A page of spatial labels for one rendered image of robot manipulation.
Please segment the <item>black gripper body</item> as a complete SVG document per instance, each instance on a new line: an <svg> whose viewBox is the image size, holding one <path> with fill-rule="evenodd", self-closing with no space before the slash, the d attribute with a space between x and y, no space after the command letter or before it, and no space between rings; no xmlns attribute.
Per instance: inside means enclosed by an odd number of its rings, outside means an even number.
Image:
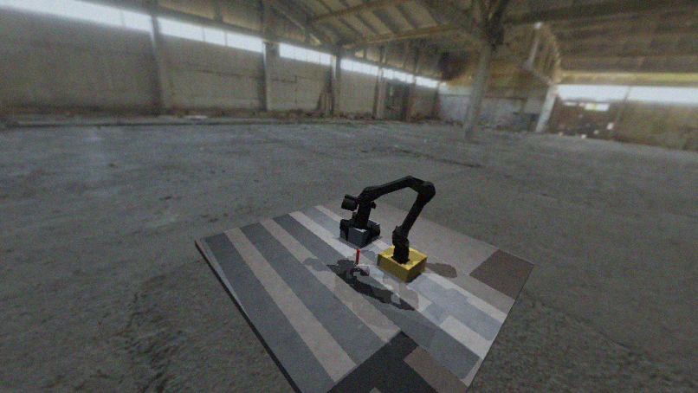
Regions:
<svg viewBox="0 0 698 393"><path fill-rule="evenodd" d="M380 235L380 227L376 224L372 224L371 227L367 226L369 216L360 216L357 212L355 223L349 223L349 220L341 219L339 228L342 230L348 230L349 228L370 230L373 235Z"/></svg>

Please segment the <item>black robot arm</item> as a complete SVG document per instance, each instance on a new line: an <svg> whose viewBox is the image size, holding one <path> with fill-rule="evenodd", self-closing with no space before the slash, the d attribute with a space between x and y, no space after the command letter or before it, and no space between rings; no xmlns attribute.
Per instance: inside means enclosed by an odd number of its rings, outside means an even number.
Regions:
<svg viewBox="0 0 698 393"><path fill-rule="evenodd" d="M358 197L345 195L342 209L354 211L357 209L360 216L369 216L371 208L376 209L376 204L373 202L384 194L401 190L410 187L418 192L417 200L414 202L409 214L405 218L403 224L392 232L392 244L395 246L393 256L391 257L397 263L404 264L410 261L409 258L409 240L407 239L409 231L422 211L424 205L428 203L436 194L435 186L432 182L423 181L421 179L406 176L398 180L382 185L373 185L365 187Z"/></svg>

